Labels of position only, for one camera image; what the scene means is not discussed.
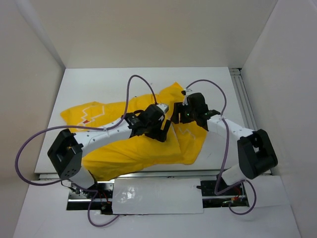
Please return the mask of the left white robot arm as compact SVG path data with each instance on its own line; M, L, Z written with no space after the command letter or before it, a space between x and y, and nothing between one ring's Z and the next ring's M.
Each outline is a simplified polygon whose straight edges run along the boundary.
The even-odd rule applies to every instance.
M151 104L138 115L125 113L121 118L98 127L72 133L62 130L48 150L48 157L61 180L69 180L87 198L98 192L97 180L82 165L82 158L113 142L145 135L160 142L166 141L170 120L165 118L166 104Z

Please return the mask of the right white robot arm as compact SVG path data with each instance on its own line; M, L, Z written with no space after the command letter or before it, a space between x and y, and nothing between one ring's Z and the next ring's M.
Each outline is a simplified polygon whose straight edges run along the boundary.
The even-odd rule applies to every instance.
M202 93L190 89L181 92L183 102L174 103L171 121L173 123L195 122L208 132L226 140L225 155L229 146L237 149L238 164L220 173L216 189L221 194L228 194L233 185L246 179L255 179L278 164L278 159L269 135L263 129L257 131L242 127L210 110Z

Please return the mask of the yellow pillowcase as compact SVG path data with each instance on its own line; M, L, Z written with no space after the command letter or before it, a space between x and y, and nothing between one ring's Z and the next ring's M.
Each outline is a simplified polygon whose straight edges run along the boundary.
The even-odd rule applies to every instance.
M171 116L174 103L182 102L183 88L177 83L162 89L158 94L146 94L129 101L102 104L89 102L61 112L67 125L99 127L118 119L125 108L128 112L144 110L156 99L169 106ZM83 166L97 180L109 180L117 176L143 170L160 164L193 164L206 139L207 131L195 122L171 124L165 142L144 135L121 140L103 146L85 156Z

